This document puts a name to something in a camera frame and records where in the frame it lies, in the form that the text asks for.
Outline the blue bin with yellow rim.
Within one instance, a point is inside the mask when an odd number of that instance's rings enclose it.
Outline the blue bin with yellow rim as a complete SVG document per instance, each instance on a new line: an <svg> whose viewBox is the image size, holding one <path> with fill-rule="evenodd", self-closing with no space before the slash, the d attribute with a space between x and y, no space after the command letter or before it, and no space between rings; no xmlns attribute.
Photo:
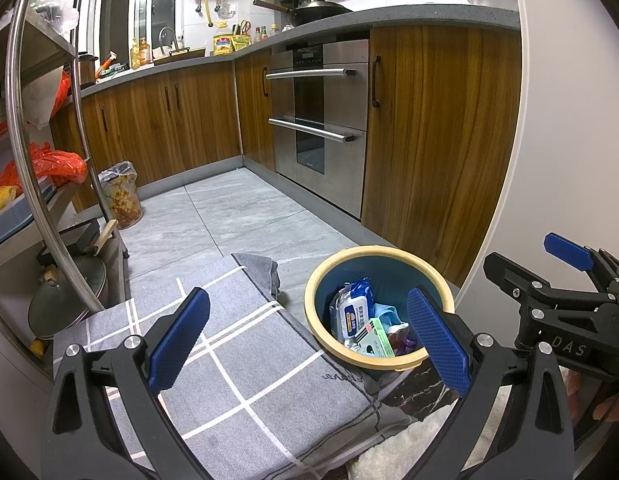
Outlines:
<svg viewBox="0 0 619 480"><path fill-rule="evenodd" d="M323 260L305 286L305 318L318 344L335 359L372 372L405 372L420 366L429 357L422 344L403 356L378 358L347 348L332 334L329 306L333 298L345 285L362 278L369 281L373 303L394 308L403 322L408 320L408 292L418 286L444 312L456 311L455 298L445 278L425 260L405 250L380 245L343 249Z"/></svg>

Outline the grey pot lid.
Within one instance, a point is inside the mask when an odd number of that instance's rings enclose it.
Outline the grey pot lid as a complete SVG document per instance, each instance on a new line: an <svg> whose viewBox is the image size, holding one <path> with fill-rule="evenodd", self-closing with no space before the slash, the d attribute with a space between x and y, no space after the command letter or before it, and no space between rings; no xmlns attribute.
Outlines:
<svg viewBox="0 0 619 480"><path fill-rule="evenodd" d="M108 303L108 273L104 261L96 256L79 256L74 262L105 307ZM50 340L89 314L89 309L59 268L47 266L29 304L28 325L32 333L39 339Z"/></svg>

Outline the patterned floor trash bin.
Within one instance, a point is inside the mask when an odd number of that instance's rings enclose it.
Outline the patterned floor trash bin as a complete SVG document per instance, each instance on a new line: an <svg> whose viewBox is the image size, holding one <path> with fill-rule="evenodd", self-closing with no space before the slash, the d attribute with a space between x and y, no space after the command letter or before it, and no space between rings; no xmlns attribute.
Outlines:
<svg viewBox="0 0 619 480"><path fill-rule="evenodd" d="M99 182L108 202L108 208L118 221L119 229L133 226L142 218L142 207L137 192L138 174L132 162L124 160L99 174Z"/></svg>

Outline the blue wet wipes pack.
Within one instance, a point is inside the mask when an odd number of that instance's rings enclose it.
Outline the blue wet wipes pack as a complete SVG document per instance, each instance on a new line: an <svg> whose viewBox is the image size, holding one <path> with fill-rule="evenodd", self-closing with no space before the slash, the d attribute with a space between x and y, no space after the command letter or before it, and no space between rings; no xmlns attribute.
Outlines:
<svg viewBox="0 0 619 480"><path fill-rule="evenodd" d="M369 278L344 284L329 306L334 338L349 346L372 318L374 304Z"/></svg>

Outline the metal rack frame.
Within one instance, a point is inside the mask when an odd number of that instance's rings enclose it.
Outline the metal rack frame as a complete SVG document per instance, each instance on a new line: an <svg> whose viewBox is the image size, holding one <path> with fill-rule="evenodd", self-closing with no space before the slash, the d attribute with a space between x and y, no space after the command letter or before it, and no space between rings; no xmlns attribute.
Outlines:
<svg viewBox="0 0 619 480"><path fill-rule="evenodd" d="M13 16L13 1L11 7L3 13L0 20L0 89L4 87L4 62L6 62L6 45ZM51 74L65 62L76 55L76 51L65 38L55 32L34 10L27 9L25 15L24 36L22 44L21 80L23 86L37 78ZM38 131L27 126L30 142L40 146L49 141L53 144L50 128L44 127ZM49 194L50 185L42 182L41 193L49 207L50 217L55 226L61 229L61 220L70 206L70 201L78 192L78 184L67 183L56 188ZM0 211L0 226L6 227L4 232L10 236L2 236L0 243L0 322L9 327L12 338L18 337L24 346L28 346L35 338L28 325L28 307L38 287L42 267L38 264L32 248L41 249L44 238L38 226L26 197L21 195L15 205L7 206ZM128 278L127 263L124 259L124 249L109 240L103 248L103 258L108 266L108 304L106 308L119 304L127 299L129 292L125 285Z"/></svg>

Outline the yellow oil bottle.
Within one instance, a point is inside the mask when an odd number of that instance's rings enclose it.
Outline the yellow oil bottle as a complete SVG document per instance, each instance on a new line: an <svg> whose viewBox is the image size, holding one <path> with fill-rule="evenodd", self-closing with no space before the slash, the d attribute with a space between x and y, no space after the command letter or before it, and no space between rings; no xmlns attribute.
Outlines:
<svg viewBox="0 0 619 480"><path fill-rule="evenodd" d="M215 22L215 34L212 39L212 52L214 56L228 55L233 52L232 29L227 22Z"/></svg>

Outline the grey checked floor mat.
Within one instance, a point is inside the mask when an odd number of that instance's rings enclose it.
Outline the grey checked floor mat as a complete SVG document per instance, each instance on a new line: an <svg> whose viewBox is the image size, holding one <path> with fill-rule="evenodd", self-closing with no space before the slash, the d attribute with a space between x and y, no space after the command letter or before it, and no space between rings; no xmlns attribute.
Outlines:
<svg viewBox="0 0 619 480"><path fill-rule="evenodd" d="M146 333L195 287L210 318L172 388L146 382ZM405 429L378 384L324 352L239 257L162 280L55 337L47 479L319 479Z"/></svg>

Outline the purple bottle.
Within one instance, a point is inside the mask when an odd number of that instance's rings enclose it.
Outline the purple bottle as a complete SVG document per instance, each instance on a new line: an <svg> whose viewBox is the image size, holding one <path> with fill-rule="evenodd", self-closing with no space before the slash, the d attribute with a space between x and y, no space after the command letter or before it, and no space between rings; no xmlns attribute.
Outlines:
<svg viewBox="0 0 619 480"><path fill-rule="evenodd" d="M387 338L389 338L394 356L405 356L419 348L417 336L408 323L392 325L387 331Z"/></svg>

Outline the white fluffy rug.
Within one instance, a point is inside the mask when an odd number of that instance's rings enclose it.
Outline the white fluffy rug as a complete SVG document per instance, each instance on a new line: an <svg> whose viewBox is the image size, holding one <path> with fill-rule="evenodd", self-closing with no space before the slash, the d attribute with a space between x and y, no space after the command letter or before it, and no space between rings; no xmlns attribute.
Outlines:
<svg viewBox="0 0 619 480"><path fill-rule="evenodd" d="M465 463L466 469L477 465L486 457L489 445L495 439L497 427L503 419L510 390L510 386L499 388L479 440ZM347 465L347 478L354 480L404 478L433 442L455 404L456 402L453 402L440 408L425 417L422 422L414 422L396 436L361 454Z"/></svg>

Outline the blue surgical face mask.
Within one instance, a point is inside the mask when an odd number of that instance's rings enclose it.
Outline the blue surgical face mask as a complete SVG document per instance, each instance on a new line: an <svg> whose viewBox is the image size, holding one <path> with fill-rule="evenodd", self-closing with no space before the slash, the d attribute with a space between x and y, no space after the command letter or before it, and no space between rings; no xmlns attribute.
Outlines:
<svg viewBox="0 0 619 480"><path fill-rule="evenodd" d="M409 327L398 315L397 309L389 304L379 304L373 306L372 318L377 320L387 335L394 334Z"/></svg>

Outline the green box in bin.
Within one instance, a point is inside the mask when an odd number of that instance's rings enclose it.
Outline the green box in bin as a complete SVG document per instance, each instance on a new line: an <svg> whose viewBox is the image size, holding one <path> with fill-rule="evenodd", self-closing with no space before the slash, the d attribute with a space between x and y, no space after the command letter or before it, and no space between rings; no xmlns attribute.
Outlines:
<svg viewBox="0 0 619 480"><path fill-rule="evenodd" d="M394 358L395 353L387 333L379 318L370 318L369 322L356 334L355 350L365 356L375 358Z"/></svg>

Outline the stainless steel oven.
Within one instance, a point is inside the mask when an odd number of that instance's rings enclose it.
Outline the stainless steel oven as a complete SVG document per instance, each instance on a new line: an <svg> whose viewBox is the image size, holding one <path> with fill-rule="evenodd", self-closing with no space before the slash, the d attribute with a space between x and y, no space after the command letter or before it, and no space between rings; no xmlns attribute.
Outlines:
<svg viewBox="0 0 619 480"><path fill-rule="evenodd" d="M368 127L369 41L300 46L271 55L276 170L358 219Z"/></svg>

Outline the black wok on stove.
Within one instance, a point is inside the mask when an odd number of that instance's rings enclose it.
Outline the black wok on stove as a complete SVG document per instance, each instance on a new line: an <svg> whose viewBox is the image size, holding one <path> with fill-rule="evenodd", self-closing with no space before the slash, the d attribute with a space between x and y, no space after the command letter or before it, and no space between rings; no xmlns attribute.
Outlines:
<svg viewBox="0 0 619 480"><path fill-rule="evenodd" d="M253 0L253 4L260 8L285 14L288 22L293 27L351 13L351 10L347 9L346 6L326 0L281 0L280 4L264 0Z"/></svg>

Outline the orange plastic bag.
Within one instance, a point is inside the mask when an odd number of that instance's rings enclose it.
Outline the orange plastic bag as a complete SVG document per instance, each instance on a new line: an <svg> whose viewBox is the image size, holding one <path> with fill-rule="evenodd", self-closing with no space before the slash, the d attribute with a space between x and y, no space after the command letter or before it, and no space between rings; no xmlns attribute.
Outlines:
<svg viewBox="0 0 619 480"><path fill-rule="evenodd" d="M49 143L43 146L29 144L29 155L36 178L50 177L57 188L66 182L82 184L88 176L87 163L78 154L52 150ZM0 188L13 186L16 194L23 192L15 162L9 162L0 174Z"/></svg>

